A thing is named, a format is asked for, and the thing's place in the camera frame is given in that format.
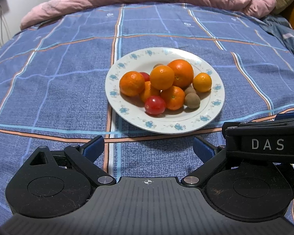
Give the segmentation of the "small mandarin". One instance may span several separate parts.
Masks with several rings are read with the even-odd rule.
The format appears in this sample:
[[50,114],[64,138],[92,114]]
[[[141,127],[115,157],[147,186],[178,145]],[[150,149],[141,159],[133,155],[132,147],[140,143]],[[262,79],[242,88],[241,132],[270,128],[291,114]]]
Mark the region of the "small mandarin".
[[209,92],[212,87],[212,79],[207,73],[199,73],[192,82],[194,89],[197,92]]
[[150,81],[144,82],[144,90],[139,94],[140,99],[145,103],[151,96],[159,96],[160,90],[154,88]]

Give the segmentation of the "red tomato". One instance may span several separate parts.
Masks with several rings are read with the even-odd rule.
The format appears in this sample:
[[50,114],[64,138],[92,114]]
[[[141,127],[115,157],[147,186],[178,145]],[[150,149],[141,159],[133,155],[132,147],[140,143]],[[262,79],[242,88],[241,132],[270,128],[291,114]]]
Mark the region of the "red tomato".
[[141,72],[140,73],[144,77],[144,81],[150,81],[150,75],[146,72]]
[[166,103],[160,96],[151,96],[145,101],[145,112],[156,116],[162,114],[166,110]]

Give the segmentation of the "bumpy mandarin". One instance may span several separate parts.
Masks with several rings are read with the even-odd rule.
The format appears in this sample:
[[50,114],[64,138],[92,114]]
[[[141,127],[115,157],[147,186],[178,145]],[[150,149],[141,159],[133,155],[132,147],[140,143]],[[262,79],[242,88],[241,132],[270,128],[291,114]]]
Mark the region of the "bumpy mandarin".
[[119,81],[120,92],[128,97],[139,95],[144,88],[144,76],[137,71],[129,71],[125,73]]

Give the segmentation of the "white floral plate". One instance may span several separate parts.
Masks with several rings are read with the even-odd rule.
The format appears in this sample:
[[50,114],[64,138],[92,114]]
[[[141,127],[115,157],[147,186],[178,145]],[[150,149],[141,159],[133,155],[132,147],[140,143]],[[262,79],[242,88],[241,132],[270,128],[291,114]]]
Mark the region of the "white floral plate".
[[[129,71],[150,73],[154,65],[183,59],[188,61],[194,74],[207,73],[212,79],[211,91],[200,94],[198,109],[183,107],[177,111],[165,111],[153,117],[145,112],[138,97],[120,93],[119,81]],[[160,134],[182,134],[201,129],[212,122],[221,112],[225,102],[225,89],[219,74],[202,58],[185,50],[153,47],[131,52],[117,60],[109,69],[105,80],[105,93],[112,109],[130,124]]]

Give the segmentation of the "large orange on plate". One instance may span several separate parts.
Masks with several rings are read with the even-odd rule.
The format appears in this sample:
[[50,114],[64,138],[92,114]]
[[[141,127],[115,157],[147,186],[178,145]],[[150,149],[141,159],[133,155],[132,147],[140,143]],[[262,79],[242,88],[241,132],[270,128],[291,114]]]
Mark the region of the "large orange on plate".
[[188,61],[177,59],[168,63],[167,66],[174,71],[174,86],[185,89],[192,83],[194,78],[194,70]]

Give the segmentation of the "blue grey blanket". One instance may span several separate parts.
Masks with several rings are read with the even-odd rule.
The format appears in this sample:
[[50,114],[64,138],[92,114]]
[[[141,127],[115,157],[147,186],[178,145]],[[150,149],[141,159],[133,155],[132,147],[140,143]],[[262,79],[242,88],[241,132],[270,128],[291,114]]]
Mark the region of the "blue grey blanket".
[[261,19],[260,27],[275,36],[294,55],[294,29],[279,15],[268,15]]

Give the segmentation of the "small mandarin on plate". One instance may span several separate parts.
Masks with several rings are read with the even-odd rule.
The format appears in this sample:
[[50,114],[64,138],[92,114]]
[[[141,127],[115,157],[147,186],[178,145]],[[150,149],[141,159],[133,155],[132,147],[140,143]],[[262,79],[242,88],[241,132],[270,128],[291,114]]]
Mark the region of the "small mandarin on plate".
[[151,96],[159,96],[160,90],[154,88],[150,81],[144,82],[144,90],[139,94],[140,99],[145,103]]

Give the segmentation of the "blue plaid bed sheet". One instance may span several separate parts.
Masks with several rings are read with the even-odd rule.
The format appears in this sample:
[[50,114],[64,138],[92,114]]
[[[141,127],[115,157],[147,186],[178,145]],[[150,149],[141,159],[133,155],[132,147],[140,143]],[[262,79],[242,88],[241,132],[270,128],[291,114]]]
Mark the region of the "blue plaid bed sheet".
[[0,49],[0,224],[11,217],[5,189],[40,145],[62,150],[101,135],[97,166],[115,178],[179,177],[195,170],[193,136],[164,139],[108,105],[111,65],[138,49],[191,52],[220,75],[226,101],[200,135],[214,145],[226,121],[294,112],[294,56],[242,14],[189,4],[113,5],[64,16],[15,35]]

